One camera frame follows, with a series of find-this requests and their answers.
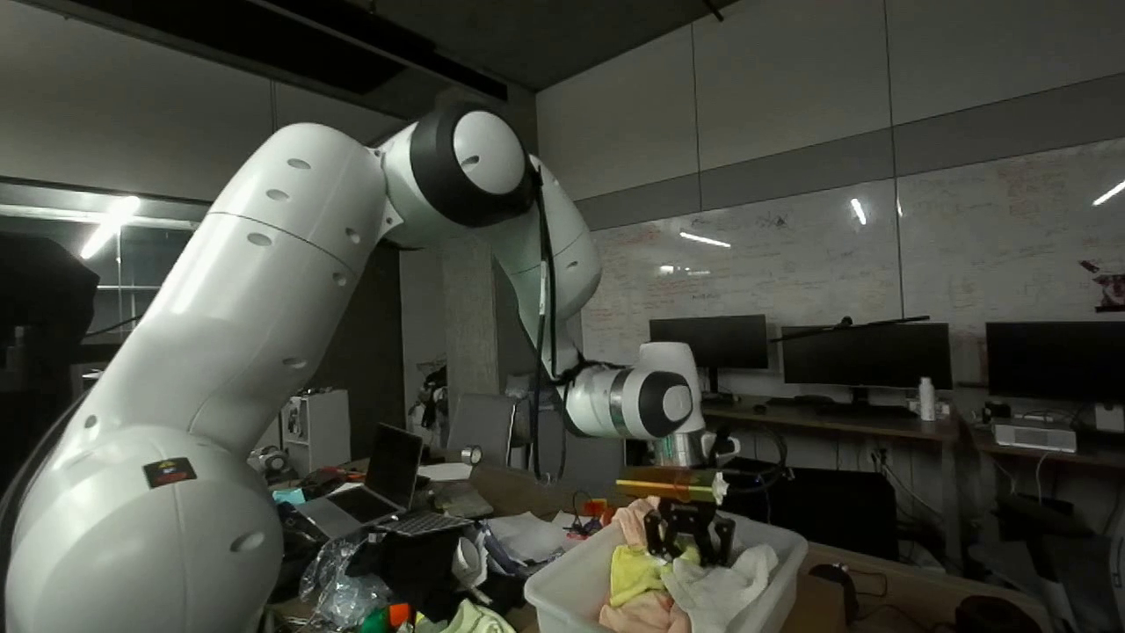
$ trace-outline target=computer monitor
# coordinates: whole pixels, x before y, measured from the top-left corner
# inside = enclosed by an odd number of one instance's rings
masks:
[[[854,404],[867,388],[950,388],[944,323],[780,329],[785,382],[842,382]]]
[[[989,389],[1044,400],[1125,404],[1125,323],[984,323]]]
[[[719,370],[767,370],[770,338],[767,318],[686,318],[686,319],[650,319],[650,340],[683,340],[691,348],[697,365],[709,377],[709,393],[717,393]]]

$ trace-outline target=dark ceiling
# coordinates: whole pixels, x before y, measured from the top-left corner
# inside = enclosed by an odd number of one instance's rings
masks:
[[[446,88],[540,92],[732,0],[29,0],[418,118]]]

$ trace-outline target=box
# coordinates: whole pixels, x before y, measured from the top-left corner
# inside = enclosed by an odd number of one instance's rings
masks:
[[[799,571],[806,563],[807,542],[772,525],[757,525],[746,518],[732,520],[737,549],[767,542],[780,559],[770,588],[746,612],[737,612],[732,633],[780,633],[799,598]],[[522,598],[539,612],[539,633],[597,633],[597,608],[609,598],[609,556],[623,542],[626,540],[617,527],[603,527],[522,583]]]

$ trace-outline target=table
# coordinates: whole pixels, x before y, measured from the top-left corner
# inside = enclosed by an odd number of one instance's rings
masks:
[[[737,404],[737,407],[704,407],[706,425],[726,429],[770,429],[770,433],[813,433],[813,438],[854,438],[854,439],[889,439],[889,445],[926,445],[942,454],[942,534],[944,565],[961,571],[961,494],[956,494],[956,445],[961,420],[917,422],[917,420],[833,420],[813,407],[777,407],[777,404]]]

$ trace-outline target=desk leg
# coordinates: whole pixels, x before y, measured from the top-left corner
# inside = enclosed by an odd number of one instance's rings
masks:
[[[944,565],[961,574],[961,482],[956,482],[956,446],[942,446],[942,507],[944,507]]]

